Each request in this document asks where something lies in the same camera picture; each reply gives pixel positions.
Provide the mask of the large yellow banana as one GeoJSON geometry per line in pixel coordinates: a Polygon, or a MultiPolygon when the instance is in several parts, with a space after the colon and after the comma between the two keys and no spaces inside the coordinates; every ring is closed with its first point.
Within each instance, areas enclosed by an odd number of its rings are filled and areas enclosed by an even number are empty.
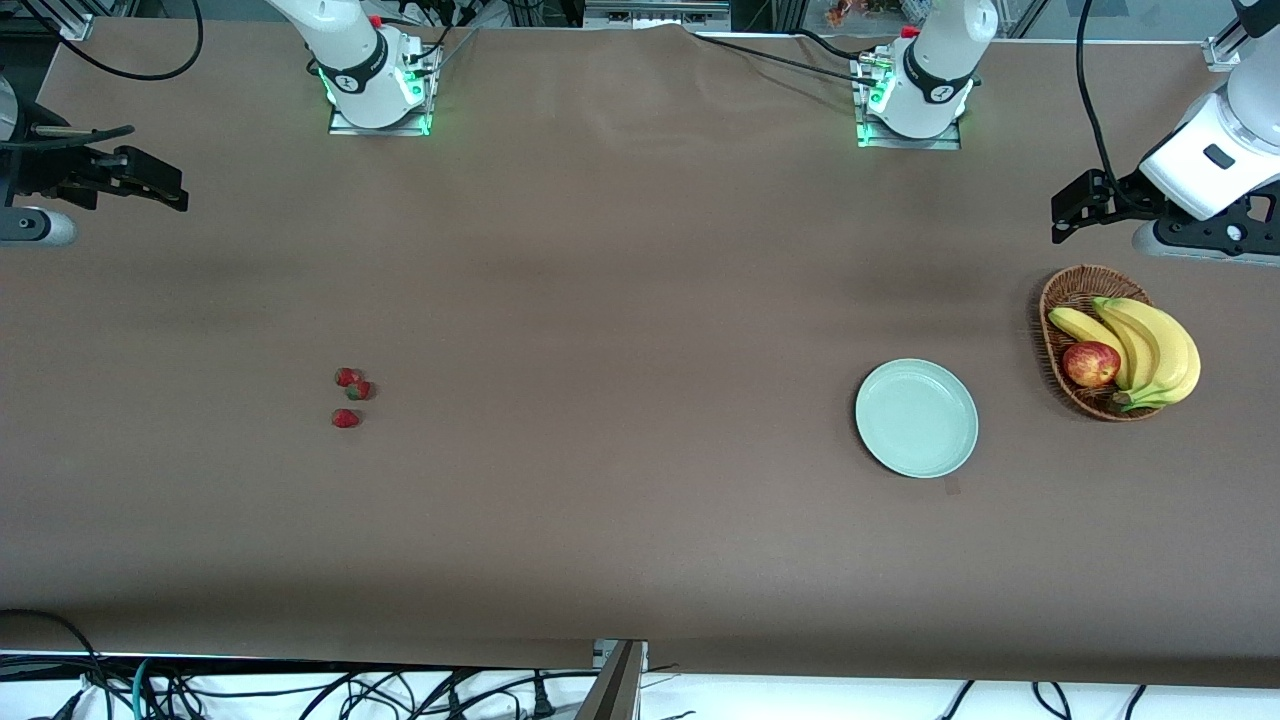
{"type": "Polygon", "coordinates": [[[1187,329],[1161,309],[1133,299],[1111,299],[1111,309],[1146,333],[1158,360],[1155,378],[1144,391],[1129,393],[1117,388],[1114,402],[1129,413],[1140,407],[1167,407],[1190,396],[1201,378],[1201,355],[1187,329]]]}

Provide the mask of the orange background objects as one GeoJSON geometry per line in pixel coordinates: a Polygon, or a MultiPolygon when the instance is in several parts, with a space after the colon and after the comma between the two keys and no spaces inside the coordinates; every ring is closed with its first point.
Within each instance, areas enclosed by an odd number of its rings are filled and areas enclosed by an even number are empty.
{"type": "Polygon", "coordinates": [[[826,24],[844,27],[854,20],[902,18],[901,0],[829,0],[824,10],[826,24]]]}

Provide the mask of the red apple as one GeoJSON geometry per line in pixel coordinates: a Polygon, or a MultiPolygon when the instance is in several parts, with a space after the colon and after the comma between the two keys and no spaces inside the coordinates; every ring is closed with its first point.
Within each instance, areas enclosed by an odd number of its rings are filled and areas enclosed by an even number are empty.
{"type": "Polygon", "coordinates": [[[1101,388],[1115,383],[1123,369],[1123,356],[1105,342],[1082,341],[1066,347],[1061,368],[1074,386],[1101,388]]]}

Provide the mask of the brown wicker basket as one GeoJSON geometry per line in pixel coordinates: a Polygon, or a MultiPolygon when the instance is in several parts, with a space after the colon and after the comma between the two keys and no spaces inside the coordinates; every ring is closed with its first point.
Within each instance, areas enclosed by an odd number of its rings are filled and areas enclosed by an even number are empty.
{"type": "Polygon", "coordinates": [[[1057,401],[1064,406],[1097,421],[1139,421],[1158,413],[1156,407],[1140,407],[1124,413],[1115,404],[1115,388],[1083,388],[1075,386],[1060,370],[1060,360],[1074,338],[1062,333],[1050,319],[1048,313],[1059,306],[1073,307],[1097,319],[1092,299],[1098,296],[1126,297],[1153,305],[1148,292],[1129,275],[1112,268],[1080,264],[1064,268],[1050,275],[1037,299],[1030,304],[1030,328],[1036,338],[1036,355],[1041,375],[1057,401]]]}

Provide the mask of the grey metal device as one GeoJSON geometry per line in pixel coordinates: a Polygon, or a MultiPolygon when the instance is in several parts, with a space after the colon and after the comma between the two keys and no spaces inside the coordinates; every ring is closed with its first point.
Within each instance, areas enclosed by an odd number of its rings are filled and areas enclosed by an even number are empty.
{"type": "Polygon", "coordinates": [[[731,32],[730,0],[584,0],[584,29],[646,29],[663,24],[692,32],[731,32]]]}

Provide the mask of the small yellow banana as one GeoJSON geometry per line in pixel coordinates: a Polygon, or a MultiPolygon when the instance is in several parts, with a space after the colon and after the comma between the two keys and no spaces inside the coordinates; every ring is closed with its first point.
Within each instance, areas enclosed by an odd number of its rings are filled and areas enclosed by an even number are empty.
{"type": "Polygon", "coordinates": [[[1124,389],[1124,386],[1126,384],[1126,366],[1124,366],[1126,360],[1125,348],[1111,329],[1074,307],[1055,307],[1050,310],[1048,319],[1055,328],[1074,340],[1074,343],[1082,341],[1100,341],[1115,347],[1123,356],[1123,369],[1120,370],[1115,383],[1111,386],[1124,389]]]}

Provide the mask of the aluminium profile beam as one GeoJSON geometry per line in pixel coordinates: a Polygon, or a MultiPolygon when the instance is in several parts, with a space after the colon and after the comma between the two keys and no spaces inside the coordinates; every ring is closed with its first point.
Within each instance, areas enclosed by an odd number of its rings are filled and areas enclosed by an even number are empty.
{"type": "Polygon", "coordinates": [[[637,720],[640,680],[649,669],[648,642],[599,639],[594,650],[599,673],[573,720],[637,720]]]}

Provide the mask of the brown table cover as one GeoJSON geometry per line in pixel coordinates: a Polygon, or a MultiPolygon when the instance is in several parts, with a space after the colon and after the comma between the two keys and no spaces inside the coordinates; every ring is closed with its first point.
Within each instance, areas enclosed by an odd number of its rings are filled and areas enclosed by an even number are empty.
{"type": "Polygon", "coordinates": [[[41,87],[191,200],[0,249],[0,609],[104,652],[1280,685],[1280,269],[1051,243],[1094,163],[1069,45],[995,45],[914,152],[672,27],[483,31],[419,138],[330,136],[288,24],[206,33],[41,87]],[[1190,396],[1056,400],[1030,304],[1080,264],[1187,329],[1190,396]],[[902,357],[975,401],[946,477],[854,425],[902,357]]]}

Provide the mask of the light green round plate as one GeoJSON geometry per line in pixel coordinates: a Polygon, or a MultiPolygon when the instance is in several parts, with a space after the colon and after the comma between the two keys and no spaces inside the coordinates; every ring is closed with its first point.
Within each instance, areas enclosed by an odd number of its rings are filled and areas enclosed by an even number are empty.
{"type": "Polygon", "coordinates": [[[909,478],[934,479],[961,468],[979,438],[977,404],[948,369],[902,357],[873,369],[855,393],[851,418],[868,452],[909,478]]]}

